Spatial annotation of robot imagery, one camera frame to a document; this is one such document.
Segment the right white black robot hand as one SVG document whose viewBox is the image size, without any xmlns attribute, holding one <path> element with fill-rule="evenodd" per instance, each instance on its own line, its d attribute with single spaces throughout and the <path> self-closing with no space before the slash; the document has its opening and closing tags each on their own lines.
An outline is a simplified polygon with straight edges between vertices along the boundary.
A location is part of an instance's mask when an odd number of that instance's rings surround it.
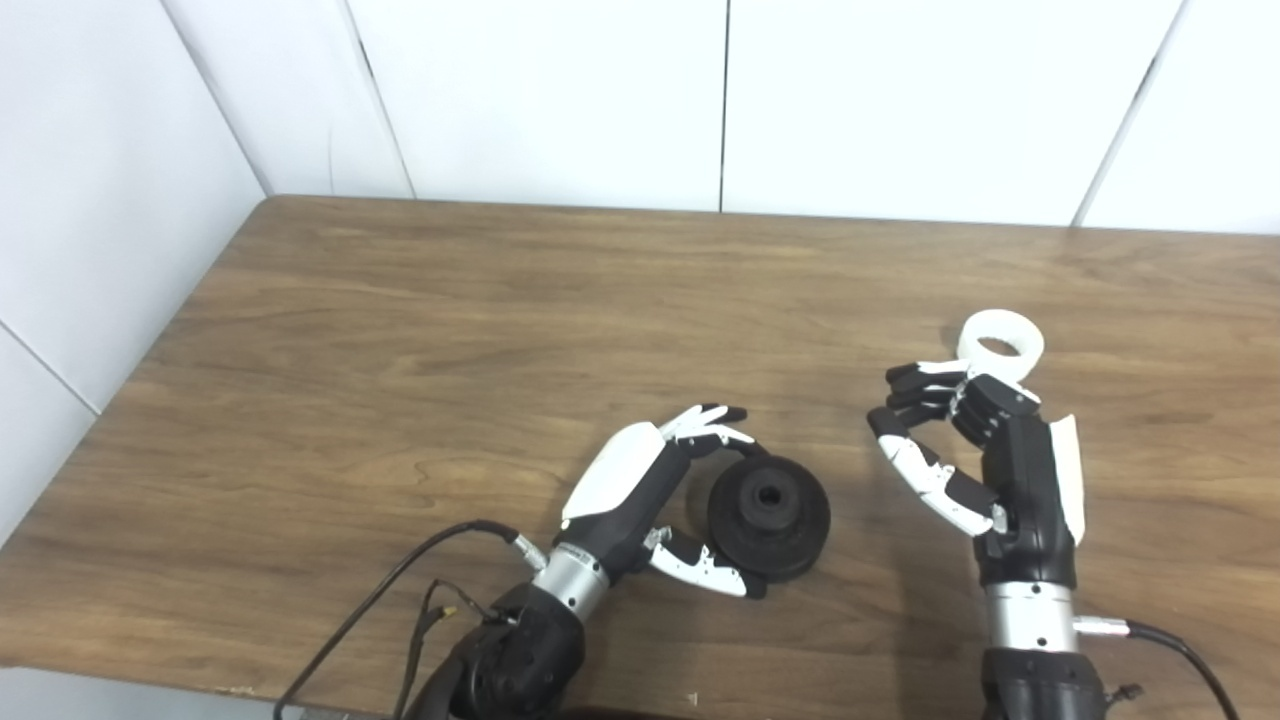
<svg viewBox="0 0 1280 720">
<path fill-rule="evenodd" d="M 925 506 L 972 538 L 980 584 L 1074 589 L 1085 533 L 1074 416 L 1044 420 L 1034 393 L 969 360 L 897 365 L 884 380 L 884 404 L 867 415 L 877 445 Z M 979 477 L 913 437 L 928 421 L 980 452 Z"/>
</svg>

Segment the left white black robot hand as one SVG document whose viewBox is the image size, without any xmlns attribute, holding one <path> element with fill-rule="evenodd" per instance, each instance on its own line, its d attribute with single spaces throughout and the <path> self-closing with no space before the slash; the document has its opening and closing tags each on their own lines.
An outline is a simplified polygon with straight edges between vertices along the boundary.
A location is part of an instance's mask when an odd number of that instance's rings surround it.
<svg viewBox="0 0 1280 720">
<path fill-rule="evenodd" d="M 561 511 L 552 560 L 572 559 L 607 588 L 646 568 L 731 597 L 762 600 L 767 583 L 708 544 L 657 520 L 692 461 L 728 450 L 744 459 L 767 450 L 736 428 L 748 413 L 696 404 L 663 424 L 617 430 L 593 459 Z"/>
</svg>

